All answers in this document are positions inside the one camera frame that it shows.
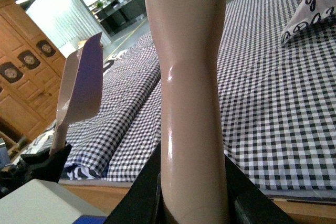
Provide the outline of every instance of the white curtain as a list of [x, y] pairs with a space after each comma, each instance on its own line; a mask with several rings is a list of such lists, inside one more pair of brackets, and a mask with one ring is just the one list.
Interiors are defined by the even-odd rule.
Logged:
[[88, 39], [101, 31], [103, 46], [111, 43], [110, 36], [82, 0], [35, 0], [26, 13], [57, 48], [69, 41]]

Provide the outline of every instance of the round decorative medallion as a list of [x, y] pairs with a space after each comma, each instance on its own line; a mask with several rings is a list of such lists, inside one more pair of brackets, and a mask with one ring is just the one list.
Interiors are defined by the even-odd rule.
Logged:
[[24, 57], [24, 61], [25, 61], [25, 63], [27, 63], [27, 64], [29, 64], [29, 65], [34, 65], [34, 63], [35, 63], [35, 58], [34, 58], [34, 56], [32, 56], [32, 55], [26, 55], [26, 56]]
[[5, 75], [8, 78], [15, 79], [17, 77], [17, 71], [14, 68], [7, 68], [5, 70]]
[[42, 50], [43, 50], [44, 52], [47, 52], [48, 54], [52, 52], [52, 48], [51, 48], [51, 46], [49, 46], [48, 44], [44, 44], [44, 45], [42, 46]]

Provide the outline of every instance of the ceiling light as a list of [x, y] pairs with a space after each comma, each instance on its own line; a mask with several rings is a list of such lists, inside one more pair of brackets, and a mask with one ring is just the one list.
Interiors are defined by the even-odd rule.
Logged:
[[19, 5], [19, 4], [21, 4], [23, 2], [26, 2], [26, 1], [28, 1], [28, 0], [17, 0], [17, 1], [15, 1], [15, 3]]

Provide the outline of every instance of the black plastic holder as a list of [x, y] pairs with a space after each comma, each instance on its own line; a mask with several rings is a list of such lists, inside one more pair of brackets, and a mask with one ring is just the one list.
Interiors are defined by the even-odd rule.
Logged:
[[[104, 224], [164, 223], [160, 152], [161, 145], [158, 144], [129, 192]], [[296, 223], [268, 199], [227, 156], [225, 165], [231, 224]]]
[[66, 145], [53, 156], [49, 156], [49, 151], [45, 149], [37, 154], [23, 154], [17, 165], [0, 170], [0, 199], [32, 179], [58, 183], [71, 145]]

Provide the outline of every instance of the mattress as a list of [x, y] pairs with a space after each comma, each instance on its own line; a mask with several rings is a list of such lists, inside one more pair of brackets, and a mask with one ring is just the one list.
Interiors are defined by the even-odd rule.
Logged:
[[[299, 197], [306, 192], [335, 198], [336, 18], [281, 44], [282, 29], [298, 3], [235, 0], [227, 5], [217, 67], [224, 151], [267, 195], [297, 191]], [[142, 46], [154, 50], [150, 34], [133, 51]], [[157, 57], [155, 50], [151, 54]], [[161, 139], [161, 84], [153, 83], [117, 145], [108, 145], [113, 151], [95, 162], [98, 175], [73, 172], [68, 178], [136, 179]]]

